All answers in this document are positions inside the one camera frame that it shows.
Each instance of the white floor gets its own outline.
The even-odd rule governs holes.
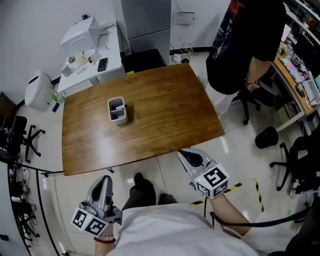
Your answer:
[[[207,56],[207,53],[191,56],[190,65],[202,81],[206,79]],[[37,129],[46,131],[35,143],[42,154],[41,157],[33,152],[30,153],[31,166],[49,171],[62,171],[63,104],[57,113],[51,111],[52,107],[53,105],[46,113],[39,113],[24,106],[17,115],[27,117],[28,129],[30,124],[33,124]],[[287,182],[282,191],[277,192],[276,187],[283,179],[284,169],[270,168],[269,163],[281,161],[279,144],[286,142],[290,147],[297,137],[302,136],[301,129],[295,123],[280,132],[278,145],[258,149],[255,146],[256,135],[270,125],[277,125],[277,118],[273,109],[262,106],[261,111],[257,112],[250,103],[249,113],[250,122],[244,126],[243,106],[240,102],[233,103],[220,119],[225,135],[195,145],[194,148],[206,151],[218,163],[222,163],[231,177],[229,181],[231,186],[242,183],[241,187],[232,190],[226,196],[251,222],[254,222],[261,213],[254,179],[258,180],[264,209],[275,217],[286,217],[290,213],[299,211],[303,207],[305,198],[298,195],[295,199],[291,199],[287,195],[290,182]],[[60,254],[69,251],[73,252],[71,255],[94,255],[93,237],[71,225],[75,207],[86,198],[88,188],[98,177],[110,175],[113,180],[113,201],[121,209],[128,199],[129,189],[133,186],[133,177],[137,172],[141,172],[154,184],[158,194],[161,192],[172,194],[179,203],[192,203],[204,199],[188,185],[189,177],[180,164],[176,152],[116,167],[114,174],[101,170],[73,176],[55,174],[46,178],[39,175],[46,219]],[[28,243],[31,245],[30,251],[33,255],[56,255],[41,215],[35,171],[30,170],[30,174],[29,200],[37,206],[35,215],[38,225],[34,229],[40,234],[39,238],[32,237],[33,242]],[[28,170],[25,171],[25,176],[29,178]],[[204,204],[195,207],[203,211]],[[206,214],[208,220],[210,219],[208,213],[211,210],[208,204]]]

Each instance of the black t-shirt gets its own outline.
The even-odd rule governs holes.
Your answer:
[[[245,86],[252,57],[273,62],[285,21],[282,0],[231,0],[206,60],[212,88],[234,94]]]

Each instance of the wooden desk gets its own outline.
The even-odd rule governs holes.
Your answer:
[[[296,90],[297,83],[291,77],[290,73],[287,71],[287,69],[282,64],[282,62],[279,60],[279,58],[281,59],[283,57],[281,55],[277,54],[272,66],[275,69],[275,71],[277,72],[277,74],[281,77],[281,79],[283,80],[284,84],[289,89],[294,101],[296,102],[297,106],[300,109],[300,112],[296,116],[291,118],[289,121],[287,121],[286,123],[284,123],[283,125],[278,127],[276,129],[276,131],[280,132],[283,129],[285,129],[286,127],[288,127],[291,124],[293,124],[294,122],[296,122],[298,120],[302,120],[307,134],[310,135],[311,131],[309,129],[309,125],[308,125],[308,122],[307,122],[305,117],[310,115],[314,111],[316,111],[316,109],[310,104],[306,91],[304,91],[304,93],[305,93],[305,97],[304,98],[302,98],[299,95],[299,93]]]
[[[109,120],[109,99],[123,97],[128,123]],[[63,174],[156,157],[222,136],[216,112],[189,64],[146,70],[66,98]]]

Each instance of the white printer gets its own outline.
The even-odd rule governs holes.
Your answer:
[[[99,35],[100,28],[95,17],[87,18],[72,25],[63,37],[60,45],[66,56],[72,57],[83,51],[97,49]]]

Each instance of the black pants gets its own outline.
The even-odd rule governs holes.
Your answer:
[[[159,205],[168,205],[177,203],[176,199],[168,194],[164,200],[159,202]],[[129,208],[155,206],[156,205],[156,192],[154,186],[150,181],[144,179],[143,182],[134,185],[130,189],[129,199],[126,201],[122,211]]]

